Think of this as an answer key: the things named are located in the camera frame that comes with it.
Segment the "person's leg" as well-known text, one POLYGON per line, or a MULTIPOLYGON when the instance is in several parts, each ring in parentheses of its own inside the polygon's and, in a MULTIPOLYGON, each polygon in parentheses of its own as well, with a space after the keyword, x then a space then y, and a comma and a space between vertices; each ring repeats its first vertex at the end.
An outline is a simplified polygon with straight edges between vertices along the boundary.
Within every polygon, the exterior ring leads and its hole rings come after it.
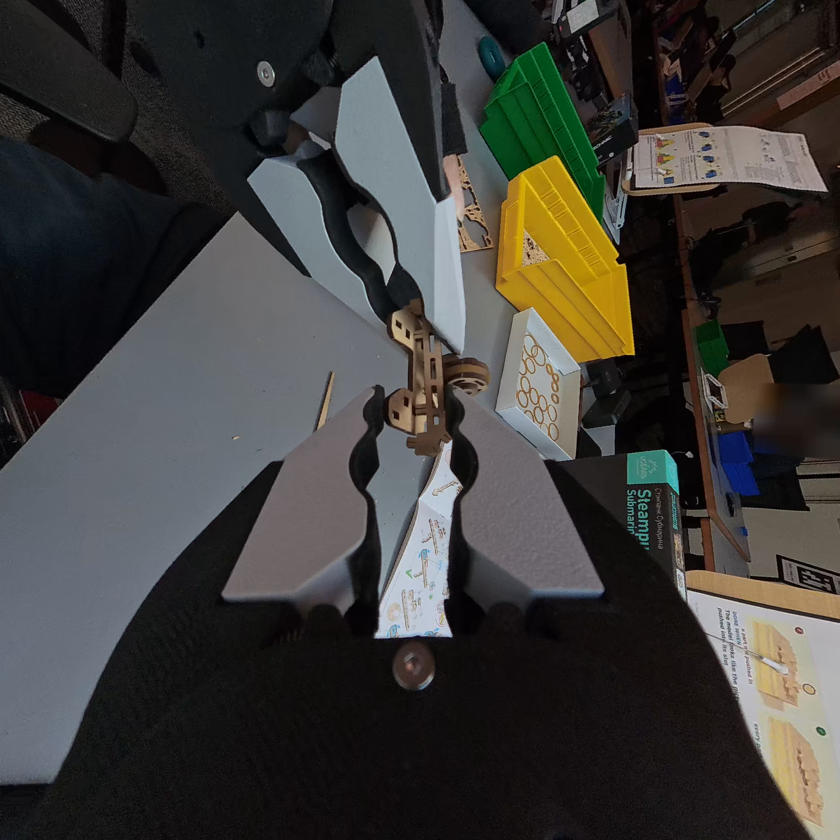
POLYGON ((226 221, 2 137, 2 377, 67 398, 226 221))

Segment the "wooden model assembly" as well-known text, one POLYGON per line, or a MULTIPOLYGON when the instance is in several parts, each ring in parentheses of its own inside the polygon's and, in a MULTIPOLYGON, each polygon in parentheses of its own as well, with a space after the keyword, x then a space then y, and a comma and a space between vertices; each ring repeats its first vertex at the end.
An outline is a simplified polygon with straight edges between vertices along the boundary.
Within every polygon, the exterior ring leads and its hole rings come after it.
POLYGON ((407 352, 408 369, 407 386, 394 391, 385 401, 384 420, 407 436, 406 445, 415 455, 436 457, 450 441, 446 386, 457 386, 474 396, 487 390, 489 369, 478 359, 442 352, 420 298, 394 311, 387 327, 391 339, 407 352))

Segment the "blue plastic bin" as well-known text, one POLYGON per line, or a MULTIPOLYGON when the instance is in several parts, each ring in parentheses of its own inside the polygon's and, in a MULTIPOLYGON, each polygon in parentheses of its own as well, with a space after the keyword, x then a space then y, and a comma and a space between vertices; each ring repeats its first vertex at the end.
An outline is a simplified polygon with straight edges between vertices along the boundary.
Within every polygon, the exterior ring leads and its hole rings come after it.
POLYGON ((742 497, 757 497, 760 488, 752 470, 754 461, 746 432, 730 432, 717 438, 720 466, 731 489, 742 497))

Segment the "wooden clipboard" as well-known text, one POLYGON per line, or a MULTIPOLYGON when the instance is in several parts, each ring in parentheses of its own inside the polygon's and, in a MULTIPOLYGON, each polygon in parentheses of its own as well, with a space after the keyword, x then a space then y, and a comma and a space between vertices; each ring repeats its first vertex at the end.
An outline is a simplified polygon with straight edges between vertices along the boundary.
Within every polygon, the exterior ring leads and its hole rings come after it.
POLYGON ((686 183, 686 184, 666 184, 661 186, 651 186, 651 187, 638 187, 635 185, 635 162, 634 162, 634 153, 636 151, 636 147, 641 143, 643 137, 652 136, 655 137, 660 133, 667 133, 667 134, 677 134, 695 130, 706 130, 711 129, 712 126, 707 122, 691 122, 691 123, 682 123, 678 125, 669 125, 664 127, 657 127, 651 129, 640 129, 638 131, 638 138, 636 145, 631 149, 628 150, 626 153, 625 161, 622 166, 621 175, 620 175, 620 186, 621 189, 625 194, 628 196, 674 196, 680 194, 687 194, 687 193, 707 193, 708 191, 712 190, 718 185, 721 185, 721 182, 715 182, 711 180, 706 180, 704 182, 699 183, 686 183))
POLYGON ((825 592, 705 570, 688 571, 686 586, 694 592, 717 595, 731 601, 839 621, 839 596, 825 592))

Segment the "white assembly booklet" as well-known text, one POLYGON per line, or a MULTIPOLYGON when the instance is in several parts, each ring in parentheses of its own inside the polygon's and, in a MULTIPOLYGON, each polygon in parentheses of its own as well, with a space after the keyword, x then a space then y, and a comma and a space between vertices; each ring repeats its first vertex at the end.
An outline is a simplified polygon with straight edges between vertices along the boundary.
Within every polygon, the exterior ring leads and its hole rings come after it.
POLYGON ((452 444, 438 453, 380 601, 376 638, 451 637, 448 549, 462 485, 452 470, 452 444))

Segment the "black-white marker tag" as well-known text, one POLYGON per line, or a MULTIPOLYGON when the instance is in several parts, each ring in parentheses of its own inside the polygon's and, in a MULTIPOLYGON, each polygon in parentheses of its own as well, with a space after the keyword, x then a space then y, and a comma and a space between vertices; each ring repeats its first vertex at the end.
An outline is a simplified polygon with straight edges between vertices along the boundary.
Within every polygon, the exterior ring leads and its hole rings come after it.
POLYGON ((839 595, 839 573, 776 554, 779 580, 788 585, 829 595, 839 595))

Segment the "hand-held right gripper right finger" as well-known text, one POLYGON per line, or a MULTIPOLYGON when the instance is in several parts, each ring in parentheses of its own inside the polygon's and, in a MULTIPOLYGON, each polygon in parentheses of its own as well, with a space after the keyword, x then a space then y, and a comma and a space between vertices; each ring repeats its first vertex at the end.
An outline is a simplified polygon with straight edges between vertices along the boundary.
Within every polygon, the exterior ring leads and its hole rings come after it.
POLYGON ((475 397, 449 385, 453 508, 445 614, 473 632, 498 605, 528 615, 540 602, 590 602, 604 584, 544 459, 475 397))

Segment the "yellow plastic storage bin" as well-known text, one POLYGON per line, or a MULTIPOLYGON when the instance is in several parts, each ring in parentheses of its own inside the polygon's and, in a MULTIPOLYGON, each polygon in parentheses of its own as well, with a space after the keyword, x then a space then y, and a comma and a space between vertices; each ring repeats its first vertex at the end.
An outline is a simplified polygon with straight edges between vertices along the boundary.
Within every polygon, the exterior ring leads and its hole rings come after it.
POLYGON ((500 209, 496 289, 533 308, 578 362, 635 355, 627 268, 558 156, 508 184, 500 209), (522 231, 550 260, 522 265, 522 231))

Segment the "small green plastic bin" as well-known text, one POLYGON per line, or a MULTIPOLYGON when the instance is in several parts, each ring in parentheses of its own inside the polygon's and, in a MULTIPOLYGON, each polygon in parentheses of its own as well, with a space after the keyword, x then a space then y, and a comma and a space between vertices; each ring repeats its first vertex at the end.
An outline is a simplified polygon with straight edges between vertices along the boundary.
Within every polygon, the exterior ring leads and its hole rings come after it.
POLYGON ((717 319, 708 320, 694 328, 694 335, 703 370, 718 378, 730 365, 729 347, 721 324, 717 319))

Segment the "white clipboard stand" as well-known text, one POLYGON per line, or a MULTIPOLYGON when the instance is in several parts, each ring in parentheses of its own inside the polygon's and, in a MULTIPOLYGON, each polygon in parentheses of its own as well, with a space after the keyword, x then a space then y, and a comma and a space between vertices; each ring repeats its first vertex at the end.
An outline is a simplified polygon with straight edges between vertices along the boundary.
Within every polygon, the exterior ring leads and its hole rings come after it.
POLYGON ((604 187, 602 226, 615 246, 621 243, 621 233, 625 222, 628 195, 622 187, 614 194, 609 185, 604 187))

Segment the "black product box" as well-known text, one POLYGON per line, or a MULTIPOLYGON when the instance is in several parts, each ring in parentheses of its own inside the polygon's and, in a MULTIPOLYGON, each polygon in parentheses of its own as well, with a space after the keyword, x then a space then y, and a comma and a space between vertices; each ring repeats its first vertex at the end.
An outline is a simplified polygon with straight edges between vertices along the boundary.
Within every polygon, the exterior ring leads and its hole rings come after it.
POLYGON ((560 462, 630 532, 687 600, 677 465, 663 449, 560 462))

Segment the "white cardboard tray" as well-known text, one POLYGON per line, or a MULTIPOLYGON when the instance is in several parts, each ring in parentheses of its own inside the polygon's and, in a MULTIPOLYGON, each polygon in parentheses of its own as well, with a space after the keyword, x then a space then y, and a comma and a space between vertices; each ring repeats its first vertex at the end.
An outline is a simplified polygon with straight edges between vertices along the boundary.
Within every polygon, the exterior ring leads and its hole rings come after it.
POLYGON ((576 457, 581 383, 581 367, 540 315, 515 315, 496 411, 545 459, 576 457))

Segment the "black office chair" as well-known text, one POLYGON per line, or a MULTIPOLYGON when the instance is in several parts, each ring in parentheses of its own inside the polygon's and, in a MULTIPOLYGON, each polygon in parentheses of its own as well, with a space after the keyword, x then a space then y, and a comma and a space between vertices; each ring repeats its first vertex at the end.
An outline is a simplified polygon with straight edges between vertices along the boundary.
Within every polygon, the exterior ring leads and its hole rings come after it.
POLYGON ((119 144, 138 106, 110 69, 48 15, 26 1, 1 2, 1 89, 48 117, 119 144))

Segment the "group of wooden rings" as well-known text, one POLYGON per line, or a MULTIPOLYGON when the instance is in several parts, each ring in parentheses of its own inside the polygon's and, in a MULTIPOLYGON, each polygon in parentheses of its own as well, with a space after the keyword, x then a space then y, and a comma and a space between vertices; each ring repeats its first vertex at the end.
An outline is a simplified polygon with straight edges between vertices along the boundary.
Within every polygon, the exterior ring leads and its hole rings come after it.
POLYGON ((560 380, 561 373, 542 345, 526 332, 518 367, 517 405, 555 444, 560 441, 560 380))

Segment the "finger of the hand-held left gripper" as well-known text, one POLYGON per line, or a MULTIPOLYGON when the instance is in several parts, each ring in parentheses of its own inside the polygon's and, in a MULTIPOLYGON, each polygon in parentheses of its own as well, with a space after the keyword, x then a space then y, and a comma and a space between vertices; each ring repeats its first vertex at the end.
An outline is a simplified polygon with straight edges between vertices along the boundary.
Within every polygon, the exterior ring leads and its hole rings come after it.
POLYGON ((358 197, 334 152, 303 145, 263 160, 248 184, 306 274, 367 322, 385 324, 395 304, 352 230, 348 209, 358 197))
POLYGON ((342 85, 334 139, 346 174, 390 225, 395 259, 416 283, 426 319, 460 353, 466 297, 455 199, 434 197, 378 57, 342 85))

